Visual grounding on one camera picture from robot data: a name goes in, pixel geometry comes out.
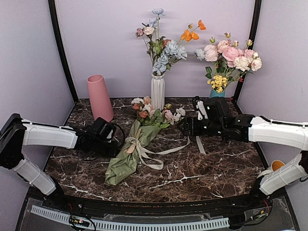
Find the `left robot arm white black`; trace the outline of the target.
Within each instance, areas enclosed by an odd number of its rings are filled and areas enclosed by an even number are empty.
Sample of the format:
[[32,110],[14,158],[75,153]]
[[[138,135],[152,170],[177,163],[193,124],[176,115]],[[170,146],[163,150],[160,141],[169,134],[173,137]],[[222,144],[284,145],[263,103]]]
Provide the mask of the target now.
[[14,113],[0,130],[0,165],[37,188],[56,209],[63,210],[68,206],[68,199],[61,186],[27,156],[27,151],[60,147],[113,158],[120,149],[113,139],[115,132],[115,124],[101,117],[81,129],[33,122]]

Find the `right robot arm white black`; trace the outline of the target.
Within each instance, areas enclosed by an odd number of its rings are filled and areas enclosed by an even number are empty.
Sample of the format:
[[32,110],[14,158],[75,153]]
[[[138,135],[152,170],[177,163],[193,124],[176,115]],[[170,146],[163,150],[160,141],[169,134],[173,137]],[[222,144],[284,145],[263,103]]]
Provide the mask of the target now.
[[268,119],[264,116],[233,116],[225,98],[192,99],[194,117],[179,123],[184,136],[195,137],[201,153],[201,136],[220,136],[223,141],[242,141],[271,148],[272,163],[258,176],[246,197],[250,209],[257,208],[264,198],[280,188],[308,179],[308,124]]

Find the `flower bouquet green paper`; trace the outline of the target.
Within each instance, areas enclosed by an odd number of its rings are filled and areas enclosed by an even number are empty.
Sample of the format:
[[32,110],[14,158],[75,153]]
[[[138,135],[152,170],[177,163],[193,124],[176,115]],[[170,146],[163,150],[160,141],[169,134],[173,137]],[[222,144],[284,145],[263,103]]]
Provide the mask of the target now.
[[149,168],[162,170],[164,162],[151,158],[149,155],[167,155],[177,152],[185,147],[180,146],[162,152],[152,152],[146,147],[164,128],[176,125],[182,121],[186,111],[181,107],[171,112],[171,104],[166,104],[162,109],[154,109],[154,104],[149,96],[135,98],[131,101],[132,108],[136,111],[137,118],[132,123],[128,137],[120,152],[109,162],[105,173],[105,183],[118,185],[137,170],[138,163]]

